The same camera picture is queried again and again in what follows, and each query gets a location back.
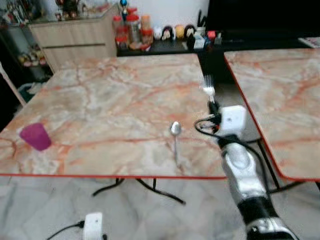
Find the tiled floor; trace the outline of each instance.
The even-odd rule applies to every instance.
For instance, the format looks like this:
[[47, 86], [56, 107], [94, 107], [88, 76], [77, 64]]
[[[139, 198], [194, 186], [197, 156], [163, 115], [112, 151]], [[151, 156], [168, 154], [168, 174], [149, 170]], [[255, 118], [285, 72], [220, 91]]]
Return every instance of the tiled floor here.
[[[240, 103], [232, 85], [217, 88], [222, 105]], [[257, 137], [248, 120], [245, 139]], [[158, 180], [161, 190], [176, 194], [183, 206], [146, 190], [134, 180], [92, 198], [114, 180], [90, 178], [0, 177], [0, 240], [44, 240], [57, 230], [103, 213], [110, 240], [245, 240], [241, 216], [226, 181]], [[320, 192], [314, 183], [275, 194], [273, 202], [285, 222], [304, 240], [320, 240]], [[56, 240], [80, 240], [70, 229]]]

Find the wooden cabinet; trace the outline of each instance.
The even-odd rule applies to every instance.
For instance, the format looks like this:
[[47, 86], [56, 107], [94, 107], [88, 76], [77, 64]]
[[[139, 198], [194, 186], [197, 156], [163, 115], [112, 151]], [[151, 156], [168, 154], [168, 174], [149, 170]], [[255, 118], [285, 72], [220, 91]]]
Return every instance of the wooden cabinet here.
[[29, 28], [56, 72], [69, 60], [115, 57], [112, 20], [118, 14], [115, 4], [99, 18], [30, 24]]

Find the cabinet drawer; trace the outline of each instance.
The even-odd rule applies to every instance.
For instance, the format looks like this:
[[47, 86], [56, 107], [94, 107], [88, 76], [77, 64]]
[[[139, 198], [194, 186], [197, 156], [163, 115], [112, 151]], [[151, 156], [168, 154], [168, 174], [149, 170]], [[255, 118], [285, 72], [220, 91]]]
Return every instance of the cabinet drawer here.
[[66, 61], [114, 57], [104, 45], [44, 48], [43, 51], [54, 72], [58, 71]]
[[103, 28], [99, 22], [68, 22], [31, 28], [43, 48], [105, 43]]

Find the robotic arm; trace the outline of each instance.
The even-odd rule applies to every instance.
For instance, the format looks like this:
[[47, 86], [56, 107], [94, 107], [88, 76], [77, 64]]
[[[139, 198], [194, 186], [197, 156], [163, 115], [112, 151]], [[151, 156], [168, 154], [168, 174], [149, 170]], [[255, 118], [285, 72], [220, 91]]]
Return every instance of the robotic arm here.
[[[276, 213], [270, 195], [256, 171], [256, 162], [240, 141], [246, 123], [243, 106], [219, 107], [211, 97], [209, 117], [196, 121], [195, 128], [217, 138], [222, 150], [222, 167], [228, 177], [232, 198], [246, 225], [248, 240], [299, 240]], [[198, 127], [201, 122], [209, 125]], [[215, 134], [201, 129], [213, 130]]]

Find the cup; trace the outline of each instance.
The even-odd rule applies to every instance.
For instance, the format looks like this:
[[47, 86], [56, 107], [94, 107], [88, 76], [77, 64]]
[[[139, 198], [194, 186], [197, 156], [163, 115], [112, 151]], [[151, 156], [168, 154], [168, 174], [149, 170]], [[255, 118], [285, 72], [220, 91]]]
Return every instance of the cup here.
[[38, 151], [43, 151], [51, 145], [51, 139], [40, 122], [24, 127], [19, 136]]

